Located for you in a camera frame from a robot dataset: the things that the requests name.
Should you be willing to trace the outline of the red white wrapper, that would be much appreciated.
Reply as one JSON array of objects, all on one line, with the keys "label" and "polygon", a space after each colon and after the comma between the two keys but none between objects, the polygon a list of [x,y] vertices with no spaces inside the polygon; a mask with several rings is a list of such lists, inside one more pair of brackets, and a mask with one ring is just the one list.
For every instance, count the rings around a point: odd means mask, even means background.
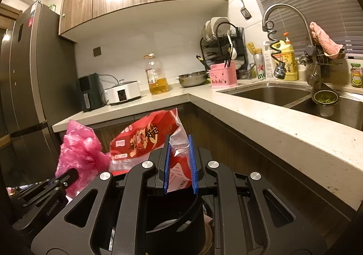
[{"label": "red white wrapper", "polygon": [[189,162],[189,139],[184,128],[179,127],[170,137],[170,174],[167,192],[177,191],[191,185]]}]

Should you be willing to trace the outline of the pink plastic bag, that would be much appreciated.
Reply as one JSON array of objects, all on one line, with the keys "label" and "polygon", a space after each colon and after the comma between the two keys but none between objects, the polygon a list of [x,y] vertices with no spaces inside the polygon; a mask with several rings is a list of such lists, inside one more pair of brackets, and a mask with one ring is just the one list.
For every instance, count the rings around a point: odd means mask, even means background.
[{"label": "pink plastic bag", "polygon": [[55,176],[71,168],[78,171],[78,179],[66,189],[70,198],[76,197],[100,173],[108,171],[109,153],[102,152],[102,145],[94,130],[74,120],[68,122]]}]

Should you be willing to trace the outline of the red snack bag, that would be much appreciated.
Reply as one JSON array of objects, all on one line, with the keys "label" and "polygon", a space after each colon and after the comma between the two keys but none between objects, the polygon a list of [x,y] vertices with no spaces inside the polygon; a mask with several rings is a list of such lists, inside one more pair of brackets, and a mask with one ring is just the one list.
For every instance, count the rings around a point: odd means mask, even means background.
[{"label": "red snack bag", "polygon": [[177,108],[152,112],[126,126],[110,142],[108,171],[114,176],[128,172],[147,160],[153,150],[164,145],[166,136],[181,127]]}]

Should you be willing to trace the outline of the black trash bin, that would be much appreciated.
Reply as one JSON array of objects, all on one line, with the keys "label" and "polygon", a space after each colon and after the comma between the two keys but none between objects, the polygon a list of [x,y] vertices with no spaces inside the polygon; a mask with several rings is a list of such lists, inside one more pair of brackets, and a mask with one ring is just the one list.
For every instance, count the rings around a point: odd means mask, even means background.
[{"label": "black trash bin", "polygon": [[148,188],[145,198],[146,254],[205,254],[212,231],[204,219],[204,200],[184,188],[164,193]]}]

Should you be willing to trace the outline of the cooking oil bottle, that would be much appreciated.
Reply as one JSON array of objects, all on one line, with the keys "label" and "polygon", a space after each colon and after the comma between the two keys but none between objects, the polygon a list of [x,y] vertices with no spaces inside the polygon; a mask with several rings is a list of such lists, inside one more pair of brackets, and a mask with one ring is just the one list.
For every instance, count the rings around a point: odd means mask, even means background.
[{"label": "cooking oil bottle", "polygon": [[150,93],[157,95],[168,92],[169,86],[162,61],[154,53],[144,55],[143,58],[146,61],[145,72]]}]

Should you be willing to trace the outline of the white rice cooker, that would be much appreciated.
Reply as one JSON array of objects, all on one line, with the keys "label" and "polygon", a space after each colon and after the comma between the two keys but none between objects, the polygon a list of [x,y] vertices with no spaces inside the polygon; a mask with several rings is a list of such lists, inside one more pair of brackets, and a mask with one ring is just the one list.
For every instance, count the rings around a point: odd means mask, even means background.
[{"label": "white rice cooker", "polygon": [[119,83],[105,89],[106,104],[115,106],[141,98],[140,87],[137,81]]}]

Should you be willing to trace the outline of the steel bowl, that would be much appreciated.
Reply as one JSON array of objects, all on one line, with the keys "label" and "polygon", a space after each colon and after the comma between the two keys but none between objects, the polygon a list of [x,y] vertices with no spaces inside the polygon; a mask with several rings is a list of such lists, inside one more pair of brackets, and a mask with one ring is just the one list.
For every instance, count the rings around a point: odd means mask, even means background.
[{"label": "steel bowl", "polygon": [[183,88],[197,87],[204,85],[207,82],[208,73],[204,71],[193,72],[178,76],[179,84]]}]

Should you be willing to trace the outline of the pink utensil holder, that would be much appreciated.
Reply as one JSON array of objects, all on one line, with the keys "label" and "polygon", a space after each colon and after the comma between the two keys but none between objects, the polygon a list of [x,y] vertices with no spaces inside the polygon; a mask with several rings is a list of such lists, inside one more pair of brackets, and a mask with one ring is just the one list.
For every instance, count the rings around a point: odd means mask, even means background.
[{"label": "pink utensil holder", "polygon": [[212,88],[235,87],[238,84],[234,61],[229,66],[213,64],[208,73]]}]

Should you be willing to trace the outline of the black air fryer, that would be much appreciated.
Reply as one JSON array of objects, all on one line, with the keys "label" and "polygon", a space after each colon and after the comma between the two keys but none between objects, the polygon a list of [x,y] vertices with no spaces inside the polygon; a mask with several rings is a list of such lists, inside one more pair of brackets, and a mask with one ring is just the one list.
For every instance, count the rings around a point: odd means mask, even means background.
[{"label": "black air fryer", "polygon": [[105,105],[99,74],[93,73],[78,78],[76,90],[83,112],[89,112]]}]

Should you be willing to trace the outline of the dark grey refrigerator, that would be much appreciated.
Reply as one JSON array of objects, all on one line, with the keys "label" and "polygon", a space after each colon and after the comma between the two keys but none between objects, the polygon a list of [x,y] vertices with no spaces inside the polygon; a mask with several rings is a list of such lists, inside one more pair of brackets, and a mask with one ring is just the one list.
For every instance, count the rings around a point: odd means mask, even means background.
[{"label": "dark grey refrigerator", "polygon": [[59,15],[39,1],[1,43],[1,99],[16,165],[27,184],[52,178],[60,138],[52,127],[80,111],[74,44],[58,35]]}]

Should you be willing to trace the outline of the beer can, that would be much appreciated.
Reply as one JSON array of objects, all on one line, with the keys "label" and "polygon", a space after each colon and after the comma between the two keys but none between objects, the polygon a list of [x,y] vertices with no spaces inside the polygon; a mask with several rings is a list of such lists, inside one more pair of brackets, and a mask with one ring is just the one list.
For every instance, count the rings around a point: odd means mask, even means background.
[{"label": "beer can", "polygon": [[257,78],[259,80],[266,79],[264,55],[263,54],[254,54],[253,60],[254,60],[255,67],[256,67]]}]

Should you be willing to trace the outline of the black dish rack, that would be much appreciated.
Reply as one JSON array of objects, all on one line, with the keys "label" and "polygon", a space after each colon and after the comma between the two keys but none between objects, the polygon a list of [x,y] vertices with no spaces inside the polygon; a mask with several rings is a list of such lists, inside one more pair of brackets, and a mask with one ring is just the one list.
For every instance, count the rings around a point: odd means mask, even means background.
[{"label": "black dish rack", "polygon": [[236,70],[247,69],[248,58],[243,27],[222,22],[217,26],[215,34],[200,39],[199,47],[201,55],[197,56],[197,59],[206,70],[210,70],[214,64],[224,65],[228,59],[235,62]]}]

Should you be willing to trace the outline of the yellow detergent bottle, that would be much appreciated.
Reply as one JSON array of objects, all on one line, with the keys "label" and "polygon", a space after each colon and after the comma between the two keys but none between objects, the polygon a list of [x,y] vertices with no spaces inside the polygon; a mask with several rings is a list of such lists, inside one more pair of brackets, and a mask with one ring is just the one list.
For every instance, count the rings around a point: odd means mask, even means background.
[{"label": "yellow detergent bottle", "polygon": [[280,40],[274,44],[274,47],[281,51],[276,57],[285,62],[286,75],[284,80],[286,81],[297,81],[298,80],[298,66],[297,60],[295,59],[294,47],[291,44],[288,36],[289,33],[283,33],[285,40]]}]

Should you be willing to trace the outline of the sink strainer cup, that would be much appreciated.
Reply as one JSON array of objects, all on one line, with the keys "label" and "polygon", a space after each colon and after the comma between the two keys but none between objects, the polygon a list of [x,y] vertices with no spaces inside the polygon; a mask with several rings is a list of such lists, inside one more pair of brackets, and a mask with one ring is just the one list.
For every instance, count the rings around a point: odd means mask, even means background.
[{"label": "sink strainer cup", "polygon": [[332,117],[335,106],[338,104],[339,96],[329,89],[322,89],[313,94],[313,101],[316,103],[317,113],[321,117]]}]

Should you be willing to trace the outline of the wooden lower cabinets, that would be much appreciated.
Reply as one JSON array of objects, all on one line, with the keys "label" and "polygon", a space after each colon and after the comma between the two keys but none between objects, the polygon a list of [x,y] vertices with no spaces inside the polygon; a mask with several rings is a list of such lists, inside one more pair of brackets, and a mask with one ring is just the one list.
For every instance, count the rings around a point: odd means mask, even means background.
[{"label": "wooden lower cabinets", "polygon": [[259,172],[304,215],[328,246],[343,234],[355,211],[327,189],[194,104],[178,104],[177,108],[186,132],[213,159],[237,173]]}]

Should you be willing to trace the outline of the hanging slotted spatula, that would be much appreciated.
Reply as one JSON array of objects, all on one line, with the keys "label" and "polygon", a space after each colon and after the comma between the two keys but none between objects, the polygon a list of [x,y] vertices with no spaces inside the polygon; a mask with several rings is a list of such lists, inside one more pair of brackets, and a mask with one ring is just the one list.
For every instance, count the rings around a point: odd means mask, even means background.
[{"label": "hanging slotted spatula", "polygon": [[243,15],[245,20],[250,20],[252,18],[251,13],[249,10],[245,7],[245,3],[243,0],[241,0],[242,7],[240,9],[241,14]]}]

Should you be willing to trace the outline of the steel sink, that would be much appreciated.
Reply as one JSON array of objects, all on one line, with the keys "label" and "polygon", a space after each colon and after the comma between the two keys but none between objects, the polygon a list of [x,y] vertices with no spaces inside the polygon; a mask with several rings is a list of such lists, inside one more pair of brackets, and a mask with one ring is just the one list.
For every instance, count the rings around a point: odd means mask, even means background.
[{"label": "steel sink", "polygon": [[224,94],[286,107],[362,130],[362,95],[337,91],[338,101],[325,110],[314,103],[311,88],[283,82],[260,82],[227,89]]}]

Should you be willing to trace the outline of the pink cloth on rack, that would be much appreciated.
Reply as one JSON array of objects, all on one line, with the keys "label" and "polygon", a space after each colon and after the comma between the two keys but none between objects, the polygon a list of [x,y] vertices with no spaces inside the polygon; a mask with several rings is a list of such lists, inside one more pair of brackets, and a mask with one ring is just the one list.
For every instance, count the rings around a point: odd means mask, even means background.
[{"label": "pink cloth on rack", "polygon": [[315,22],[310,22],[309,29],[313,37],[313,41],[320,45],[324,55],[330,59],[342,59],[345,57],[344,46],[335,43],[330,36]]}]

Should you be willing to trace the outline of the glass jar green lid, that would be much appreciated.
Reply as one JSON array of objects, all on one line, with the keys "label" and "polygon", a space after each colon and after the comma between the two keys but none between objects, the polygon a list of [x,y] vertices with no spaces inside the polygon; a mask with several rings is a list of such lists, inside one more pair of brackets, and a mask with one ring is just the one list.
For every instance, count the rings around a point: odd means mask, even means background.
[{"label": "glass jar green lid", "polygon": [[351,85],[356,88],[362,87],[362,67],[359,63],[351,63]]}]

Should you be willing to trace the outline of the wall socket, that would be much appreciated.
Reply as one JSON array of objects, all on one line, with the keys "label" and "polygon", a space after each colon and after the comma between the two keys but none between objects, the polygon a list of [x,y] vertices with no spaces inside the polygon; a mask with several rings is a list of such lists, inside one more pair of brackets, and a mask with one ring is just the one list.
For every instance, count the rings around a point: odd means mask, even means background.
[{"label": "wall socket", "polygon": [[101,47],[97,47],[93,49],[93,56],[97,57],[101,55]]}]

